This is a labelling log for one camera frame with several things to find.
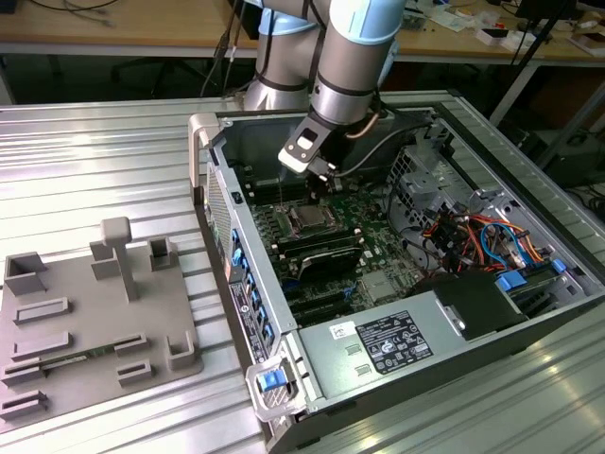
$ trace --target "metal slatted workbench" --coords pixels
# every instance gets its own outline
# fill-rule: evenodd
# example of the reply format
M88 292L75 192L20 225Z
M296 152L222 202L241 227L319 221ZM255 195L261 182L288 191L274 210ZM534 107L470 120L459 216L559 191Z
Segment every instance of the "metal slatted workbench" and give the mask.
M462 99L444 92L385 96L444 102L459 121L601 261L599 224L511 153ZM134 241L177 244L198 327L202 373L0 435L2 452L264 452L187 181L190 114L234 111L196 100L10 107L0 111L0 260L88 253L98 222L129 216ZM457 140L456 159L493 183ZM605 306L515 357L325 437L305 453L604 452Z

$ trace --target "wooden desk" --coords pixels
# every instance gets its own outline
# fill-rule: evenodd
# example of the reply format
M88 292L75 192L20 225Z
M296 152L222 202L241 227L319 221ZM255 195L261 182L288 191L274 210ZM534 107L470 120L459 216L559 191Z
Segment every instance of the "wooden desk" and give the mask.
M500 14L499 22L505 24L508 29L516 29L523 19L514 17L500 7L488 4L485 0L479 0L474 5L463 9L471 10L473 13L480 11L494 11ZM512 59L513 52L502 46L489 46L475 37L475 30L465 28L456 33L448 28L434 22L426 23L426 31L401 31L397 35L397 41L401 46L400 60L414 59L416 56L425 56L426 61L447 59L462 59L462 62L490 61L492 64L508 64ZM595 59L590 54L578 49L567 41L570 32L553 31L553 39L548 44L543 44L534 57L534 62L544 64L567 65L603 65L605 59Z
M59 0L41 0L60 5ZM508 28L519 19L485 0L467 7L473 12L497 11ZM106 7L115 26L107 27L64 11L53 11L21 0L14 15L0 15L0 54L109 55L133 57L212 57L225 30L230 7L226 0L121 0ZM512 52L487 46L475 31L454 32L428 21L426 31L401 31L397 61L509 64ZM566 41L569 33L554 32L526 67L492 116L497 124L543 65L605 66ZM254 58L256 41L242 33L236 57ZM0 69L0 104L3 102Z
M58 0L40 1L62 6ZM5 43L0 53L9 52L10 44L16 50L21 48L18 44L87 44L193 47L214 52L230 13L224 0L120 0L105 10L113 27L22 0L15 14L0 15L0 42ZM256 48L246 33L241 38L240 45ZM211 54L202 51L198 56Z

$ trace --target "metal bracket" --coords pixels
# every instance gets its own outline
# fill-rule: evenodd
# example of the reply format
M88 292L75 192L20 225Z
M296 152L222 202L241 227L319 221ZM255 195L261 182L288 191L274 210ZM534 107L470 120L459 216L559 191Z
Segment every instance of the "metal bracket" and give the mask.
M280 151L279 160L284 166L296 173L309 170L320 177L327 177L326 170L331 168L330 164L323 160L321 160L321 163L325 163L325 165L321 163L312 165L312 163L320 159L317 157L320 153L320 147L328 138L330 132L328 128L311 116L306 116Z
M189 180L199 187L199 150L210 145L220 133L218 119L213 113L196 113L189 118Z
M301 386L298 386L297 391L292 398L283 404L271 408L267 405L265 397L257 384L258 376L279 368L284 370L290 383L295 382L295 375L291 370L290 362L287 359L285 347L282 343L280 344L276 355L263 362L253 364L246 371L246 384L248 385L248 391L250 391L254 411L258 419L264 423L272 421L275 418L296 414L306 409L305 394L303 387Z

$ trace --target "wire bundle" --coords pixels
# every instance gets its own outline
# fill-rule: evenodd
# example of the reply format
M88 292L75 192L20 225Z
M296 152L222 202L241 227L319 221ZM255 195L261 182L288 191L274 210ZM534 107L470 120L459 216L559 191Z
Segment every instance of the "wire bundle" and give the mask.
M504 238L507 237L513 244L518 255L528 266L534 266L544 262L540 254L529 239L529 232L523 228L501 218L490 218L483 215L448 215L441 214L435 223L423 232L423 237L432 239L433 242L440 241L441 228L449 226L450 232L445 237L451 241L448 246L447 260L451 272L461 272L468 269L482 269L484 271L507 271L519 268L513 261L508 261L498 254L498 245L504 246Z

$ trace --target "electronic components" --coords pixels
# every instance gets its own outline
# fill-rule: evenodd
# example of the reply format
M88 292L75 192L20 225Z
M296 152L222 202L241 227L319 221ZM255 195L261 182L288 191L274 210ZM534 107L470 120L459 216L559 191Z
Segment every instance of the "electronic components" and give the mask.
M330 208L318 205L303 205L290 210L290 219L297 232L303 233L318 227L331 227L335 219Z
M361 283L374 303L397 295L395 288L389 282L384 271L374 271L365 274L361 277Z

